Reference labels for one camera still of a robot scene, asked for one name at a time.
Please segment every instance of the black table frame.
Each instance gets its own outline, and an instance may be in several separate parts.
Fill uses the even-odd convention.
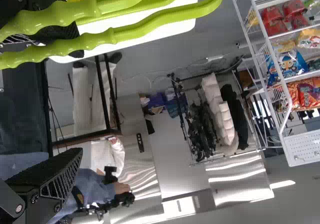
[[[100,89],[100,93],[101,93],[101,100],[102,100],[102,107],[103,107],[103,114],[104,114],[106,129],[101,130],[101,131],[97,131],[97,132],[92,132],[92,133],[80,135],[80,136],[76,136],[76,137],[72,137],[72,138],[66,138],[63,140],[55,141],[55,142],[51,142],[50,140],[48,140],[49,146],[51,146],[51,148],[49,148],[49,150],[52,150],[54,147],[60,148],[60,147],[65,147],[65,146],[72,146],[75,144],[80,144],[80,143],[84,143],[84,142],[91,141],[91,140],[96,140],[96,139],[111,136],[111,135],[115,135],[115,136],[122,135],[121,124],[120,124],[120,119],[119,119],[119,114],[118,114],[118,109],[117,109],[117,103],[116,103],[116,95],[114,92],[114,87],[113,87],[112,77],[111,77],[111,72],[110,72],[109,59],[108,59],[108,56],[106,53],[104,54],[104,61],[106,63],[106,70],[107,70],[107,74],[108,74],[108,81],[109,81],[109,86],[110,86],[110,97],[111,97],[114,112],[115,112],[116,129],[112,129],[111,125],[110,125],[110,118],[108,115],[108,109],[107,109],[108,107],[107,107],[106,96],[105,96],[105,88],[104,88],[104,83],[103,83],[102,73],[101,73],[100,59],[99,59],[99,56],[96,56],[95,57],[95,63],[96,63],[95,65],[96,65],[96,70],[97,70],[97,75],[98,75],[99,89]],[[44,99],[46,100],[45,106],[47,107],[47,108],[45,108],[45,116],[46,116],[46,119],[48,120],[49,106],[48,106],[48,102],[47,102],[48,101],[47,97],[44,97]]]

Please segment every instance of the chip bag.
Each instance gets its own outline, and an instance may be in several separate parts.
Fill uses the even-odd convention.
[[[271,44],[276,54],[289,52],[296,46],[296,42],[293,40],[272,42]]]
[[[320,70],[320,57],[312,58],[306,61],[309,72]]]
[[[310,79],[301,80],[301,83],[297,87],[300,111],[310,110],[320,106],[320,78],[311,78],[311,83],[308,82],[309,80]]]
[[[300,48],[320,48],[320,30],[316,28],[302,30],[296,45]]]
[[[290,52],[279,53],[277,60],[284,78],[296,76],[309,70],[304,58],[295,49]],[[280,79],[271,56],[266,59],[266,63],[269,73],[268,87],[271,87],[279,82]]]

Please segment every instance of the metal rack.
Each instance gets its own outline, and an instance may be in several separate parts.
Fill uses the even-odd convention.
[[[306,132],[301,134],[291,135],[286,130],[286,124],[288,118],[290,116],[291,110],[293,108],[293,103],[291,100],[291,96],[289,94],[288,87],[286,83],[301,80],[309,77],[320,76],[320,70],[304,73],[298,76],[284,78],[281,72],[281,68],[278,63],[278,59],[276,58],[276,54],[272,48],[273,41],[279,40],[290,40],[295,37],[301,30],[307,28],[315,28],[320,26],[320,20],[314,20],[311,25],[305,28],[300,28],[296,30],[291,30],[285,33],[268,36],[267,31],[265,29],[264,23],[262,21],[260,10],[266,7],[270,7],[273,5],[278,5],[284,3],[288,0],[250,0],[251,7],[248,8],[248,13],[246,16],[242,15],[239,7],[238,2],[239,0],[232,0],[234,7],[236,9],[242,30],[244,32],[246,41],[248,43],[248,47],[252,54],[251,59],[245,59],[244,64],[249,71],[248,62],[251,61],[254,63],[253,67],[255,70],[256,75],[253,77],[252,74],[251,78],[254,82],[255,88],[257,92],[253,94],[253,96],[257,96],[263,93],[265,96],[265,101],[261,100],[262,103],[268,107],[270,112],[270,116],[274,121],[274,125],[277,129],[279,134],[279,139],[282,144],[284,153],[286,155],[287,161],[289,166],[298,166],[302,164],[312,163],[320,161],[320,130]],[[251,41],[251,34],[260,32],[263,35],[263,44],[257,45]],[[319,53],[320,50],[313,50],[313,49],[299,49],[301,54],[306,56],[312,56]],[[274,61],[275,69],[277,70],[278,76],[280,78],[280,82],[276,87],[267,88],[266,81],[267,79],[267,72],[266,72],[266,60],[268,58],[272,58]],[[279,112],[273,107],[273,103],[275,102],[283,102],[286,103],[280,113],[283,117],[279,118]],[[253,115],[254,119],[261,118],[261,114]],[[268,145],[267,137],[265,135],[265,144]]]
[[[197,78],[208,76],[209,74],[211,74],[211,72],[210,73],[201,74],[201,75],[197,75],[197,76],[188,77],[188,78],[185,78],[185,79],[181,79],[179,81],[184,82],[184,81],[191,80],[191,79],[197,79]],[[230,79],[229,81],[230,82],[234,82],[236,84],[236,89],[237,90],[235,90],[235,92],[237,94],[242,93],[241,85],[238,82],[238,79],[237,79],[237,77],[236,77],[236,75],[234,73],[234,70],[232,71],[232,79]],[[248,124],[248,134],[249,134],[248,144],[249,144],[249,147],[247,147],[245,150],[238,149],[236,151],[236,153],[234,153],[233,155],[230,155],[230,156],[226,156],[226,155],[224,155],[223,152],[220,152],[220,151],[214,151],[214,155],[213,156],[211,156],[209,158],[205,158],[200,162],[197,162],[196,161],[197,157],[192,153],[191,141],[190,141],[188,135],[185,135],[186,142],[188,142],[188,145],[190,147],[190,154],[191,154],[191,159],[192,159],[192,162],[190,163],[190,166],[195,166],[195,165],[198,165],[198,164],[208,164],[208,163],[212,163],[212,162],[215,162],[215,161],[227,160],[227,159],[230,159],[230,158],[232,159],[232,158],[235,158],[235,157],[238,157],[238,156],[241,156],[241,155],[250,154],[250,153],[254,153],[254,152],[258,153],[258,152],[264,151],[268,147],[268,145],[261,145],[261,142],[260,142],[260,139],[259,139],[259,135],[257,133],[257,129],[255,128],[255,120],[254,120],[254,118],[252,116],[252,112],[250,112],[250,109],[248,108],[245,100],[241,97],[241,95],[238,95],[237,99],[241,102],[242,108],[244,110],[245,119],[246,119],[247,124]],[[185,125],[181,126],[181,128],[183,129],[183,131],[185,133],[187,133]]]

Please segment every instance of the gray floor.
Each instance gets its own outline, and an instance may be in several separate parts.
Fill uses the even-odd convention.
[[[249,0],[239,0],[239,8],[244,15],[249,7]],[[248,49],[238,50],[235,46],[237,41],[244,43],[243,31],[232,0],[223,0],[212,14],[197,19],[195,28],[190,32],[120,50],[123,58],[115,70],[118,95],[164,90],[170,86],[170,80],[163,79],[163,76],[171,71],[181,78],[197,75],[205,66],[190,64],[207,56],[224,54],[226,60],[211,67],[213,70],[227,67],[235,56],[249,53]],[[59,122],[62,126],[72,124],[73,98],[68,81],[72,64],[49,61],[47,70],[50,98]]]

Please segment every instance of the white pegboard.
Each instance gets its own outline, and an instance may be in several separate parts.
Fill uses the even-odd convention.
[[[320,130],[284,137],[284,151],[290,167],[320,161]]]

